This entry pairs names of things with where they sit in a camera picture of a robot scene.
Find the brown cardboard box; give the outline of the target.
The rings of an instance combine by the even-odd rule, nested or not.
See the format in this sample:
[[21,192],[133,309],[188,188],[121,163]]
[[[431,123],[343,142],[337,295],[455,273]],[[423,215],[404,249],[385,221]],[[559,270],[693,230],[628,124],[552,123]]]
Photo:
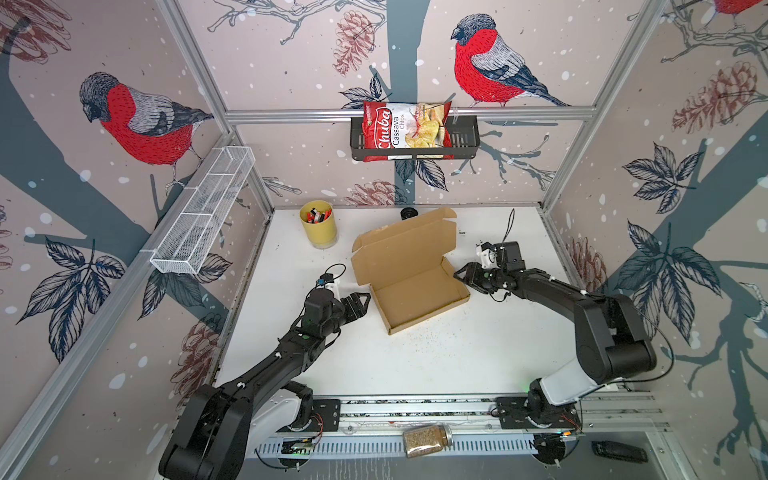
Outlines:
[[351,264],[394,335],[466,303],[469,289],[447,259],[457,246],[457,213],[442,207],[359,235]]

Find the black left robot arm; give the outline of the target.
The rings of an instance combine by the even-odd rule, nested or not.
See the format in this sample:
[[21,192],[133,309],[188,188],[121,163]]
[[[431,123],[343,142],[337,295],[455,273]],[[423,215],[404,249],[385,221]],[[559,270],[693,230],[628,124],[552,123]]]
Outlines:
[[166,479],[235,479],[244,463],[253,415],[326,349],[326,338],[367,314],[371,295],[337,298],[314,288],[274,351],[219,386],[204,384],[190,397],[166,446],[158,473]]

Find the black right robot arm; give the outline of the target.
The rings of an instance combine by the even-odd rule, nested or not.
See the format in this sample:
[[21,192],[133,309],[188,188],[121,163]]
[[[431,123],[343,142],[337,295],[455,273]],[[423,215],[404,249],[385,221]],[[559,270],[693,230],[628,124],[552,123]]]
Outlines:
[[477,262],[453,274],[456,280],[484,295],[502,291],[506,298],[537,303],[573,324],[575,357],[531,383],[530,413],[570,406],[613,381],[656,368],[650,337],[629,297],[589,293],[544,270],[528,268],[516,242],[485,242],[477,247],[477,255]]

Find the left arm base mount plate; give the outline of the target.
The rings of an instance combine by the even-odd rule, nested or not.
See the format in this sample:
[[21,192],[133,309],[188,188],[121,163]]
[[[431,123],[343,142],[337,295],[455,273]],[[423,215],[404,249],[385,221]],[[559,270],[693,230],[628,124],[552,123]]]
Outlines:
[[337,432],[341,419],[339,399],[314,399],[302,401],[298,417],[286,429],[290,432],[312,433]]

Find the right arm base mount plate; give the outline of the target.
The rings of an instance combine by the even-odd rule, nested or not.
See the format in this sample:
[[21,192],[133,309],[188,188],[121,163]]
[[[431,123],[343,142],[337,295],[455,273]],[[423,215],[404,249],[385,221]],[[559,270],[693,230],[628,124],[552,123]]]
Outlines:
[[531,401],[523,395],[497,397],[490,414],[504,430],[578,430],[582,426],[575,403],[552,406],[545,400]]

